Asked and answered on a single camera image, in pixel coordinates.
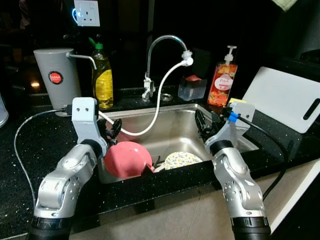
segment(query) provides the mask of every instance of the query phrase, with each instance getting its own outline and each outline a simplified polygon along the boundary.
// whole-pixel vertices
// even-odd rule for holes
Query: black cable
[[[285,147],[274,136],[272,136],[270,133],[266,132],[261,127],[253,124],[252,122],[244,119],[241,116],[239,116],[238,119],[241,120],[242,122],[254,127],[255,129],[258,129],[259,131],[264,133],[266,136],[268,136],[272,141],[274,141],[274,143],[280,148],[280,150],[283,153],[283,158],[284,158],[284,160],[283,160],[283,168],[280,171],[279,175],[276,177],[276,179],[273,181],[273,183],[264,192],[263,200],[265,200],[266,197],[268,196],[268,194],[272,191],[272,189],[274,189],[274,187],[278,184],[278,182],[281,180],[281,178],[285,175],[286,170],[287,170],[287,163],[289,162],[289,154],[288,154],[288,151],[285,149]]]
[[[32,203],[33,203],[33,209],[36,207],[36,193],[35,193],[35,190],[34,190],[34,187],[31,183],[31,180],[29,178],[29,175],[28,175],[28,172],[27,170],[25,169],[21,159],[20,159],[20,156],[18,154],[18,150],[17,150],[17,137],[18,137],[18,134],[21,130],[21,128],[27,123],[29,122],[30,120],[36,118],[36,117],[39,117],[39,116],[42,116],[42,115],[45,115],[45,114],[50,114],[50,113],[56,113],[56,112],[64,112],[65,109],[64,108],[61,108],[61,109],[53,109],[53,110],[48,110],[48,111],[43,111],[43,112],[39,112],[29,118],[27,118],[23,123],[21,123],[21,125],[18,127],[18,129],[16,130],[15,132],[15,136],[14,136],[14,141],[13,141],[13,146],[14,146],[14,152],[15,152],[15,156],[16,158],[18,159],[19,161],[19,164],[22,168],[22,171],[28,181],[28,184],[29,184],[29,187],[30,187],[30,190],[31,190],[31,194],[32,194]]]

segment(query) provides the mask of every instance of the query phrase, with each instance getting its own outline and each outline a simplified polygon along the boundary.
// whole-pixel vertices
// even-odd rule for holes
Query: kitchen counter
[[[110,111],[155,106],[154,102],[142,102],[140,89],[118,94],[118,101]],[[173,101],[163,102],[161,105],[186,103],[190,102],[174,97]],[[26,233],[33,213],[31,192],[15,156],[14,135],[26,118],[49,109],[50,106],[31,107],[16,117],[11,117],[9,122],[0,128],[0,239]],[[274,135],[288,149],[289,168],[320,158],[317,123],[307,133],[300,134],[258,111],[255,112],[253,122]],[[268,137],[253,128],[247,131],[245,137],[259,147],[259,150],[242,154],[253,178],[276,173],[282,168],[283,156]],[[36,190],[44,176],[55,169],[57,162],[76,141],[77,135],[70,117],[58,117],[52,113],[33,119],[22,128],[17,139],[17,148]],[[115,210],[134,206],[134,212],[138,214],[160,206],[157,201],[161,201],[162,205],[170,204],[220,188],[211,161],[111,184],[101,184],[95,172],[81,191],[73,230],[79,232],[96,227],[100,224],[98,215]]]

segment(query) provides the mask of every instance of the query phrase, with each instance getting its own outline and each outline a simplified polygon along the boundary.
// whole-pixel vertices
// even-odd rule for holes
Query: blue connector
[[[238,117],[239,117],[239,115],[232,111],[230,113],[230,116],[228,117],[228,120],[235,123],[237,121]]]

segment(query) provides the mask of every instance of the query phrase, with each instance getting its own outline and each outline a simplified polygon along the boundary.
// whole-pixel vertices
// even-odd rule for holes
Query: yellow dish soap
[[[98,100],[99,108],[104,110],[111,108],[114,104],[111,65],[103,50],[103,44],[95,43],[90,37],[89,40],[95,47],[91,55],[96,65],[96,69],[92,68],[93,95]]]

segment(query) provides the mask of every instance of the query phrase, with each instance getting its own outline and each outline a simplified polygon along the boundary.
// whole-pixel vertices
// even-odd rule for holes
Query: electrical outlet
[[[98,1],[74,0],[78,26],[100,27]]]

